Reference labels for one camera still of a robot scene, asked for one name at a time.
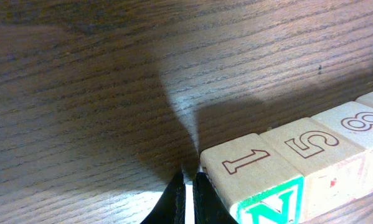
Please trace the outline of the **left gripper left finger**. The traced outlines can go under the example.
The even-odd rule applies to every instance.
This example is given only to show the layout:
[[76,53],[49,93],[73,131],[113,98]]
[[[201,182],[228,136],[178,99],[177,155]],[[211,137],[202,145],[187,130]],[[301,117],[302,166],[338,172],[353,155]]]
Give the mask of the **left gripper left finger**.
[[185,224],[185,206],[186,185],[184,175],[179,170],[141,224]]

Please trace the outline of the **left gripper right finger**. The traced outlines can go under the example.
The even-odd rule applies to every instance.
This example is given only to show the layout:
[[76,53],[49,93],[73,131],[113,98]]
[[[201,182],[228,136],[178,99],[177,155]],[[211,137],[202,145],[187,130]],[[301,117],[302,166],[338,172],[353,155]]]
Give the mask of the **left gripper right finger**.
[[193,180],[193,199],[195,224],[237,224],[203,172]]

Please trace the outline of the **green N block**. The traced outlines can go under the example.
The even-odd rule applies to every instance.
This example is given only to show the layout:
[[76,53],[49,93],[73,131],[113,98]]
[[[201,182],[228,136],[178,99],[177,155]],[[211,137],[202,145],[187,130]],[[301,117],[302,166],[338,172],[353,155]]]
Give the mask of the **green N block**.
[[304,177],[257,134],[201,152],[202,170],[237,223],[298,223]]

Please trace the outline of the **red E block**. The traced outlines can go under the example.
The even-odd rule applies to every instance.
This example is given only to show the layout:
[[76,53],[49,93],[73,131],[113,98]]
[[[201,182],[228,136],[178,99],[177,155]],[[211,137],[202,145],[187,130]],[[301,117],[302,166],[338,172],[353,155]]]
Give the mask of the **red E block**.
[[304,176],[303,222],[356,198],[366,161],[363,147],[311,118],[260,137]]

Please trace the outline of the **red U block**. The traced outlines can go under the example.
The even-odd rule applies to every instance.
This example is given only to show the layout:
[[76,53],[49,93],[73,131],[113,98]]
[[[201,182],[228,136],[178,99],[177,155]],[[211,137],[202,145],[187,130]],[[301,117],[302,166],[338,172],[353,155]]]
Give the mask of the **red U block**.
[[366,155],[362,187],[358,196],[373,192],[373,108],[350,101],[312,118],[362,147]]

